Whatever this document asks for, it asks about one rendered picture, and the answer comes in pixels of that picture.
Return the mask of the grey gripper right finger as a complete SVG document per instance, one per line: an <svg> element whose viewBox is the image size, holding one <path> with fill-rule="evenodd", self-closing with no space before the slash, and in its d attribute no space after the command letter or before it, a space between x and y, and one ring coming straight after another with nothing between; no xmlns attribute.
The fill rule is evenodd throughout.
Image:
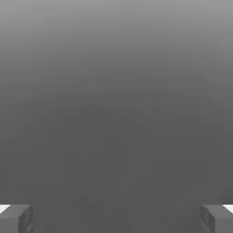
<svg viewBox="0 0 233 233"><path fill-rule="evenodd" d="M203 233L233 233L233 204L200 206Z"/></svg>

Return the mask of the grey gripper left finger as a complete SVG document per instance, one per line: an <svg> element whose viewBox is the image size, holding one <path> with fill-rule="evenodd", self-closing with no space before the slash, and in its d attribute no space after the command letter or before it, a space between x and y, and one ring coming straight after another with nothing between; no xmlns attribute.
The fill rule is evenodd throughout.
<svg viewBox="0 0 233 233"><path fill-rule="evenodd" d="M29 204L0 204L0 233L34 233L34 208Z"/></svg>

